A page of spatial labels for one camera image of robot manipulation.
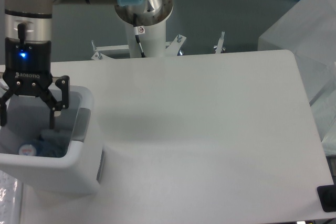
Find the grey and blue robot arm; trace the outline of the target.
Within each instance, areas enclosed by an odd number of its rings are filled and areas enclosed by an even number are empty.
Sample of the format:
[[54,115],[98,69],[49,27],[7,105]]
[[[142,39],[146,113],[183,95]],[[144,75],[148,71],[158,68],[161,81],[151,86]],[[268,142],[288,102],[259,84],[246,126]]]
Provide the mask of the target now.
[[5,0],[5,71],[1,126],[7,123],[7,101],[14,95],[39,97],[55,113],[69,107],[70,78],[51,73],[52,11],[56,4],[110,4],[127,28],[132,58],[166,53],[166,20],[172,0]]

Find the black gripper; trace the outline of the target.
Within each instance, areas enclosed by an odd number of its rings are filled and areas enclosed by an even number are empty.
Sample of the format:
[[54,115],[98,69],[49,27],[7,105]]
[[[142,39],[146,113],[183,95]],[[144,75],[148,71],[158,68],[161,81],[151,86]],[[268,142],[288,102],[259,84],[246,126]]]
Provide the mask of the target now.
[[27,24],[17,25],[18,39],[5,39],[5,72],[8,90],[1,97],[1,126],[7,124],[6,102],[13,95],[40,97],[49,108],[49,129],[70,104],[70,77],[51,76],[51,41],[29,41]]

